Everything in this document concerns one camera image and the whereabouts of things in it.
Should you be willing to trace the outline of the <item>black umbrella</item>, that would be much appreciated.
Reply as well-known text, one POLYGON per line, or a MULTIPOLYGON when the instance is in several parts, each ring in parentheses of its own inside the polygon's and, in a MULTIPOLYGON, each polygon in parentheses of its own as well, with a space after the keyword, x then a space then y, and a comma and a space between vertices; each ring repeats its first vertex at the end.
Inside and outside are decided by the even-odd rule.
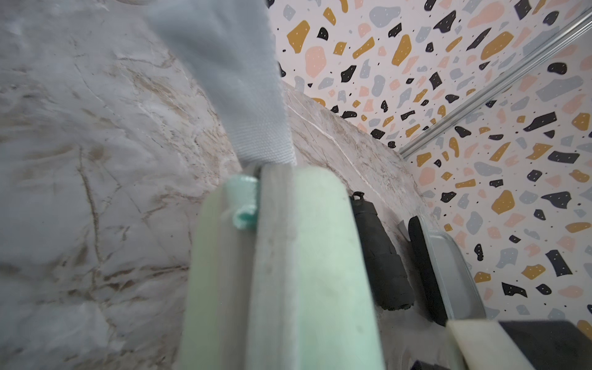
POLYGON ((407 310, 414 305, 415 297, 402 259, 374 204, 364 196, 361 191, 356 191, 350 200, 373 297, 386 311, 407 310))

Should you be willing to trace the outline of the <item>mint green umbrella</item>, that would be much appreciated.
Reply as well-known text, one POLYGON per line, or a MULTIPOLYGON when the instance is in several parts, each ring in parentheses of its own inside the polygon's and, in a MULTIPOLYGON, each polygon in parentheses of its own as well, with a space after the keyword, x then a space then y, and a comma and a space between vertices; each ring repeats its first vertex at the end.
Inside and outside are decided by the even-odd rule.
POLYGON ((239 230, 254 230, 258 220, 259 180, 238 174, 226 184, 233 225, 239 230))

